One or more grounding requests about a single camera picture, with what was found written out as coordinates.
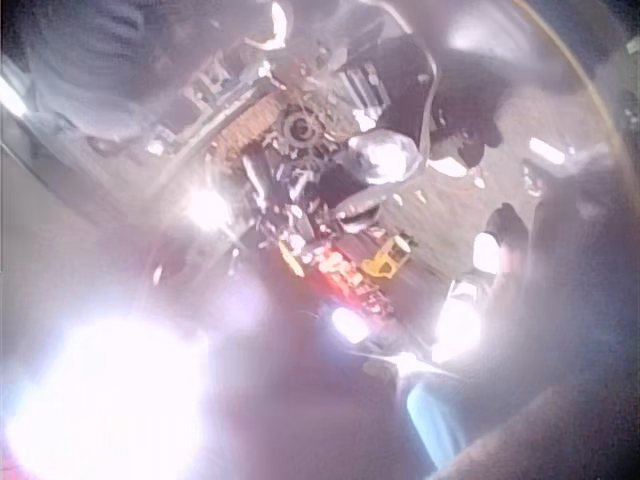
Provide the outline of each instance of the leg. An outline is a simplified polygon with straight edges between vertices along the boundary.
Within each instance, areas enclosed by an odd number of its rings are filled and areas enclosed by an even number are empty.
[[[470,442],[462,412],[445,388],[416,385],[407,398],[407,410],[438,470],[446,468]]]

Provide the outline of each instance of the yellow object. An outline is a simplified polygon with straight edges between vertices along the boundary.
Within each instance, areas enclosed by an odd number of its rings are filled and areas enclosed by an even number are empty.
[[[300,262],[296,259],[296,257],[289,251],[287,246],[283,242],[278,242],[278,246],[280,247],[280,253],[282,254],[282,258],[287,262],[293,273],[295,273],[299,277],[304,277],[304,269]]]
[[[399,235],[391,237],[373,259],[362,262],[362,270],[377,278],[393,278],[411,256],[411,247]]]

